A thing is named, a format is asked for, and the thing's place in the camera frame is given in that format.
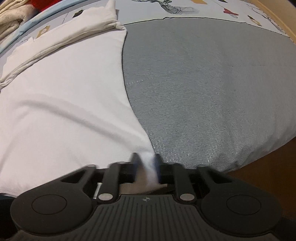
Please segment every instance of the sparkly gray fabric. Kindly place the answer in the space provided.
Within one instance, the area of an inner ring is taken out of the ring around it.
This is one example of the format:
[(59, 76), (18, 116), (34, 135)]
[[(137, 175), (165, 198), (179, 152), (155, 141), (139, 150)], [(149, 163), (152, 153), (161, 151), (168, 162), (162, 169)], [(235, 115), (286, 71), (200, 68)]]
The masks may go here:
[(296, 46), (215, 19), (126, 26), (131, 106), (167, 162), (237, 169), (296, 135)]

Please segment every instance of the crumpled white fabric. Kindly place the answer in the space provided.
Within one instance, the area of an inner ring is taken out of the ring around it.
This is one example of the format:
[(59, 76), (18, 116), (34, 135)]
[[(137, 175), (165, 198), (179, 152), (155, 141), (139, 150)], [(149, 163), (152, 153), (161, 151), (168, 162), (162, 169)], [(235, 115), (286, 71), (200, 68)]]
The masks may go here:
[(79, 17), (44, 33), (37, 39), (30, 38), (7, 58), (0, 79), (0, 89), (7, 86), (26, 68), (58, 48), (112, 28), (125, 29), (117, 20), (114, 0), (108, 1), (105, 7), (85, 10)]
[(16, 30), (19, 26), (37, 14), (31, 4), (26, 4), (15, 9), (9, 9), (0, 14), (0, 40)]
[(0, 5), (0, 14), (9, 9), (15, 9), (26, 4), (29, 0), (5, 0)]
[(16, 48), (4, 74), (15, 79), (0, 93), (0, 193), (18, 196), (88, 164), (128, 161), (133, 152), (146, 174), (140, 189), (158, 187), (153, 147), (124, 86), (125, 36), (109, 0)]

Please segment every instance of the light blue fabric trim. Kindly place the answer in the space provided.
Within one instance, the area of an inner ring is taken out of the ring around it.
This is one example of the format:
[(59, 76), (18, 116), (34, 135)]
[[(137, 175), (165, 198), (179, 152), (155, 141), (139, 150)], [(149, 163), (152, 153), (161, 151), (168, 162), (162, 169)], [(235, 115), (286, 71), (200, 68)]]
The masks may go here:
[(68, 7), (72, 7), (81, 2), (85, 2), (87, 0), (62, 0), (55, 5), (49, 7), (43, 12), (39, 13), (22, 26), (20, 26), (14, 33), (12, 33), (7, 39), (5, 39), (0, 44), (0, 53), (2, 53), (9, 45), (11, 45), (18, 37), (24, 34), (27, 30), (40, 23), (42, 20), (54, 15), (55, 13), (62, 11)]

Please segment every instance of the folded laundry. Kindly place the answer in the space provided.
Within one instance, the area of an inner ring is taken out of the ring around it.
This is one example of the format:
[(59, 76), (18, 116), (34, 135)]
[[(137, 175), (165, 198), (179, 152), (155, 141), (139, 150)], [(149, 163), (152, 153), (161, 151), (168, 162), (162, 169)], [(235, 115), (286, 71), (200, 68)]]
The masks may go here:
[(6, 10), (18, 8), (26, 4), (29, 0), (5, 0), (0, 5), (0, 14)]
[(0, 14), (0, 40), (30, 20), (37, 13), (38, 11), (31, 4), (25, 4), (2, 12)]
[(115, 9), (115, 1), (109, 0), (106, 7), (87, 9), (80, 18), (74, 18), (54, 28), (49, 35), (46, 32), (35, 40), (30, 38), (17, 47), (3, 67), (0, 89), (8, 85), (20, 72), (66, 44), (112, 28), (125, 29), (117, 20), (115, 11), (109, 10), (110, 5), (114, 5)]

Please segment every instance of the bed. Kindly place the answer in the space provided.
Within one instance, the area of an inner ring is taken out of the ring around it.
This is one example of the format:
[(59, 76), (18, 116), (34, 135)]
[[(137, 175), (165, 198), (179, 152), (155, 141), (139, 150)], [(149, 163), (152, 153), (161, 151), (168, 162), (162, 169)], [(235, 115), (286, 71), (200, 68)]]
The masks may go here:
[[(1, 44), (0, 65), (106, 4), (52, 6)], [(150, 183), (155, 153), (227, 172), (296, 136), (296, 46), (254, 5), (118, 0), (116, 10), (126, 36), (113, 29), (64, 45), (2, 88), (0, 193), (18, 196), (132, 152)]]

